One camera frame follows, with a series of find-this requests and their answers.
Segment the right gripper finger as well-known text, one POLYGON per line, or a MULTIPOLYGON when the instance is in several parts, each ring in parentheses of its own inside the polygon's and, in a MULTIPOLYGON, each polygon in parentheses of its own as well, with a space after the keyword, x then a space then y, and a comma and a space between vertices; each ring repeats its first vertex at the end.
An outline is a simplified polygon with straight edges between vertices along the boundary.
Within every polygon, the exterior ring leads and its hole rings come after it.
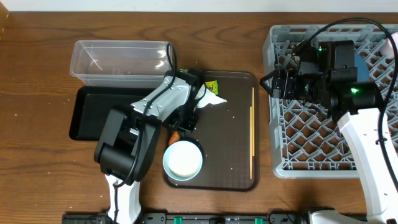
POLYGON ((263 89, 265 89, 265 91, 268 93, 268 95, 270 97, 274 96, 274 83, 273 83, 273 79, 260 79, 259 81, 260 86, 263 87, 263 89))
POLYGON ((274 77, 278 77, 279 76, 279 70, 278 69, 274 69, 273 71, 271 71, 269 74, 267 74, 266 76, 262 77, 260 79, 261 83, 267 82, 268 80, 273 79, 274 77))

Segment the orange carrot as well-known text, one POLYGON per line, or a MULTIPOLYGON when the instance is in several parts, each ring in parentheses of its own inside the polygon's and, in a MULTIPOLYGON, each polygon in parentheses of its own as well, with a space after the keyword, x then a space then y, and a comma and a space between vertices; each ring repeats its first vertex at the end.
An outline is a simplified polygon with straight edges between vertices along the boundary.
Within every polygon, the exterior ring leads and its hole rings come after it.
POLYGON ((175 142, 178 142, 180 140, 180 135, 178 131, 174 131, 169 139, 168 146, 171 146, 175 142))

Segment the dark blue plate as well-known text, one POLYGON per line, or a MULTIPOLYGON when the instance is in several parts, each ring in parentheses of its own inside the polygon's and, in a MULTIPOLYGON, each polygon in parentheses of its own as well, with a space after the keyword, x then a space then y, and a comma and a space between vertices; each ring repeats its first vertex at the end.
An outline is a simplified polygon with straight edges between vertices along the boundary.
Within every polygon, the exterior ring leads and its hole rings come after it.
POLYGON ((357 82, 369 81, 369 69, 365 60, 358 53, 354 55, 354 66, 357 68, 357 82))

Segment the small pink cup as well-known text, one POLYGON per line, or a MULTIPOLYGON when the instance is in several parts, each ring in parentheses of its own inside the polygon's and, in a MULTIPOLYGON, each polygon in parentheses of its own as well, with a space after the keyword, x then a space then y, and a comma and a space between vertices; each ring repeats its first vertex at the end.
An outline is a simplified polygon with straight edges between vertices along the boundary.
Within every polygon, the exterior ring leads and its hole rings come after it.
POLYGON ((379 49, 382 56, 386 56, 388 59, 394 59, 394 51, 391 41, 388 38, 384 39, 385 42, 379 49))

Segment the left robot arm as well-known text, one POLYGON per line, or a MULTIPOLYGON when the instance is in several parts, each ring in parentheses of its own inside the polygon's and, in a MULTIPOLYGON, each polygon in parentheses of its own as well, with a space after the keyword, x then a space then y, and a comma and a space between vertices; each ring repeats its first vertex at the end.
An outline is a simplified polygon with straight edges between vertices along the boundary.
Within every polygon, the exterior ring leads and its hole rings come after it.
POLYGON ((174 69, 143 99, 110 109, 94 153, 109 184, 108 223, 137 222, 140 182, 154 160, 161 128, 192 132, 198 121, 197 105, 205 93, 203 71, 174 69))

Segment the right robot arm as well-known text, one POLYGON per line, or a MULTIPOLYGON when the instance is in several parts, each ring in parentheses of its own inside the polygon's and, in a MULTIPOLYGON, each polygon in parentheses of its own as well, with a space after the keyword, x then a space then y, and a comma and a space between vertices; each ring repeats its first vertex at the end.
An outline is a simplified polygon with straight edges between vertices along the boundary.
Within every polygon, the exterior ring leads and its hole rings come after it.
POLYGON ((296 47, 296 69, 275 69, 260 79, 273 98, 326 108, 345 138, 366 200, 368 223, 397 223, 397 152, 378 86, 358 81, 352 40, 296 47))

